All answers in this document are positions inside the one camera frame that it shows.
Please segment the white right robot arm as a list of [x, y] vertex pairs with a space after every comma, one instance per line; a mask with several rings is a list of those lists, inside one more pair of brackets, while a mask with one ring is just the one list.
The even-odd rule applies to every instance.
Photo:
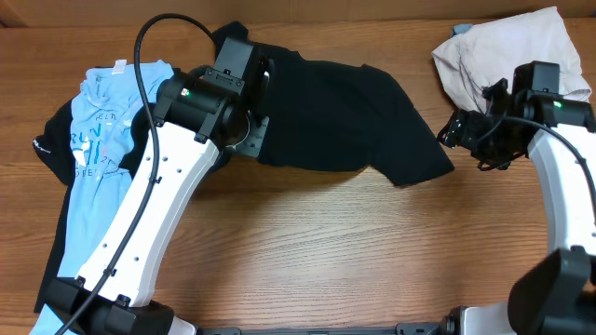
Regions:
[[466, 148], [481, 171], [532, 161], [548, 222], [546, 257], [512, 287], [508, 300], [458, 307], [437, 334], [592, 334], [595, 331], [595, 116], [559, 91], [560, 67], [532, 61], [513, 79], [483, 90], [486, 113], [458, 110], [439, 132]]

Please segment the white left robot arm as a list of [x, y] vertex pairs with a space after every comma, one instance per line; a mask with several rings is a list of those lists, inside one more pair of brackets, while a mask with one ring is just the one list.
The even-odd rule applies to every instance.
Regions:
[[76, 275], [50, 285], [47, 306], [64, 334], [197, 334], [153, 299], [169, 241], [199, 183], [226, 148], [253, 132], [251, 103], [266, 85], [264, 56], [221, 51], [213, 67], [187, 74], [163, 62], [134, 62], [149, 120], [135, 177], [117, 210], [96, 210], [111, 224], [91, 242]]

